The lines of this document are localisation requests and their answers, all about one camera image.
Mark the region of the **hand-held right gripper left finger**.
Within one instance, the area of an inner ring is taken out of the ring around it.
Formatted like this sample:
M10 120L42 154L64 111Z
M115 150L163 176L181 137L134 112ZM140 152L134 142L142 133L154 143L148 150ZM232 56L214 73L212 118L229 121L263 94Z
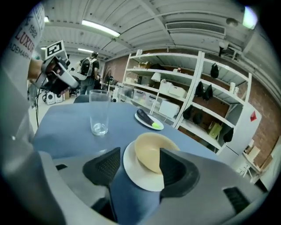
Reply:
M120 147L117 147L86 162L82 172L94 185L109 187L120 167L120 159Z

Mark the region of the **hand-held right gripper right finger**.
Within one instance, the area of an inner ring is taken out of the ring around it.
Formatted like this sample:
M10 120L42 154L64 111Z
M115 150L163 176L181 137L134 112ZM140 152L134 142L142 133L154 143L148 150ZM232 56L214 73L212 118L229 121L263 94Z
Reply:
M183 197L200 179L199 169L194 163L165 148L160 149L159 167L164 180L161 197Z

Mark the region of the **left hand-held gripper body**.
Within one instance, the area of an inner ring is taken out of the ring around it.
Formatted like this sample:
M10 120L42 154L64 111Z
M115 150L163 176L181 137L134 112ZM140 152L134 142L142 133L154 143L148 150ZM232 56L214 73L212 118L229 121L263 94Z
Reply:
M78 81L68 71L69 65L70 61L63 40L47 46L45 60L41 66L41 73L35 81L35 86L54 94L61 94L65 90L78 87Z

